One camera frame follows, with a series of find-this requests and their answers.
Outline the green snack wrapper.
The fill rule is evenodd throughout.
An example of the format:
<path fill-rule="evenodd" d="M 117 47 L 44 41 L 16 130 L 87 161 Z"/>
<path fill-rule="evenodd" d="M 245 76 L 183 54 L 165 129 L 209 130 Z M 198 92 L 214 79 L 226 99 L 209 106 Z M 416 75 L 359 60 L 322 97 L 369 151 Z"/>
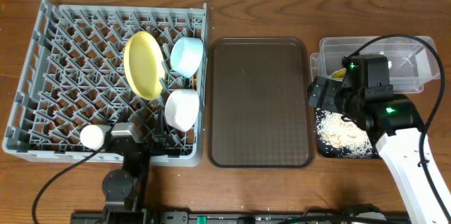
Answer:
<path fill-rule="evenodd" d="M 341 69 L 339 69 L 339 70 L 334 71 L 334 72 L 331 74 L 331 77 L 332 77 L 333 79 L 341 79 L 341 80 L 342 80 L 342 79 L 345 77 L 346 71 L 347 71 L 346 68 L 341 68 Z"/>

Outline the rice food scraps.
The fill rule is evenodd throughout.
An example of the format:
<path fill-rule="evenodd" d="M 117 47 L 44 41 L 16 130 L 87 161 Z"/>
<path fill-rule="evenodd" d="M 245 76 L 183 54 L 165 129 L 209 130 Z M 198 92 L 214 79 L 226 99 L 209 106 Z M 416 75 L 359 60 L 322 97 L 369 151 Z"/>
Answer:
<path fill-rule="evenodd" d="M 376 158 L 367 133 L 341 117 L 339 113 L 316 110 L 319 153 L 327 158 Z"/>

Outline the pink bowl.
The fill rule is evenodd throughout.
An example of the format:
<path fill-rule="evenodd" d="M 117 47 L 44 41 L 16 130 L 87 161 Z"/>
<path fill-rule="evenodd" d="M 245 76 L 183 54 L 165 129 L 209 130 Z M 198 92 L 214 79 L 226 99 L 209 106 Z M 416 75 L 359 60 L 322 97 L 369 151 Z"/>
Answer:
<path fill-rule="evenodd" d="M 174 90 L 165 106 L 166 123 L 181 132 L 187 132 L 197 119 L 199 105 L 199 95 L 194 89 Z"/>

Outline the white paper cup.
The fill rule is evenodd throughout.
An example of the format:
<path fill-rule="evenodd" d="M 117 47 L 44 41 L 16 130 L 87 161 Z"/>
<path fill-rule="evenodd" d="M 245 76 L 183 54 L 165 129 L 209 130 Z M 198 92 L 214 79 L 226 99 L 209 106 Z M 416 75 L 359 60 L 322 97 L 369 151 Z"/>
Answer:
<path fill-rule="evenodd" d="M 85 147 L 96 151 L 103 146 L 110 129 L 109 125 L 87 125 L 81 130 L 80 141 Z"/>

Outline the yellow plate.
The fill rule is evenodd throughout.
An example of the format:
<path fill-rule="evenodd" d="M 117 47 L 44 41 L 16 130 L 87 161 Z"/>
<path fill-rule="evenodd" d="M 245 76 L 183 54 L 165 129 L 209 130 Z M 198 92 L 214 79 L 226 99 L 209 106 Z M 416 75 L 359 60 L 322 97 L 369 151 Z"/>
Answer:
<path fill-rule="evenodd" d="M 163 54 L 155 38 L 145 31 L 134 34 L 124 51 L 125 76 L 132 91 L 146 100 L 156 99 L 163 90 L 165 78 Z"/>

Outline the light blue bowl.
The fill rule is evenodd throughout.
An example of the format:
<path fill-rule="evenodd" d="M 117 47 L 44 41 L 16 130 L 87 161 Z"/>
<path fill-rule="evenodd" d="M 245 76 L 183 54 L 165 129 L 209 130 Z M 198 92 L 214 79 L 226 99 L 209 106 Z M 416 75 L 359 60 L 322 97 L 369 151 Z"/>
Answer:
<path fill-rule="evenodd" d="M 200 66 L 204 53 L 203 42 L 193 37 L 182 37 L 174 45 L 171 68 L 183 77 L 192 77 Z"/>

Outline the white paper napkin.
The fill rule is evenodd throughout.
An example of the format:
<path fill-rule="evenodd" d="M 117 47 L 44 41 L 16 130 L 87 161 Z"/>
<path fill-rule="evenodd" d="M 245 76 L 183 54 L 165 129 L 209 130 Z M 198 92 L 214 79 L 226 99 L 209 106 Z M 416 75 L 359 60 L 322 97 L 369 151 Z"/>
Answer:
<path fill-rule="evenodd" d="M 387 70 L 390 70 L 392 68 L 392 61 L 384 54 L 383 51 L 381 51 L 378 54 L 378 61 L 380 62 L 381 65 L 384 65 Z"/>

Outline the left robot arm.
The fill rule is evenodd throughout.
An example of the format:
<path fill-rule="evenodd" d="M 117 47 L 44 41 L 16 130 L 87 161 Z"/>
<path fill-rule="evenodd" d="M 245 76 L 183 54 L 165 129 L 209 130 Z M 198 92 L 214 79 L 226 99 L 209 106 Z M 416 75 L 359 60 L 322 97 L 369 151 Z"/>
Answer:
<path fill-rule="evenodd" d="M 106 202 L 99 222 L 159 223 L 160 213 L 144 206 L 150 158 L 159 153 L 159 148 L 142 141 L 135 125 L 124 120 L 105 133 L 103 146 L 121 155 L 123 164 L 103 179 Z"/>

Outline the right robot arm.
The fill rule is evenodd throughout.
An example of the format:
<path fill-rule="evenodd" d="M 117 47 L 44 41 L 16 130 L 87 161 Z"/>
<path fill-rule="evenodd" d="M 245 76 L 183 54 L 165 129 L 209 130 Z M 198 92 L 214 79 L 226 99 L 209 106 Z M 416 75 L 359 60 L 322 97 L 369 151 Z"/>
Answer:
<path fill-rule="evenodd" d="M 396 94 L 388 59 L 380 54 L 344 57 L 342 81 L 315 77 L 308 104 L 339 113 L 365 131 L 388 167 L 412 223 L 449 223 L 450 191 L 427 142 L 415 105 Z"/>

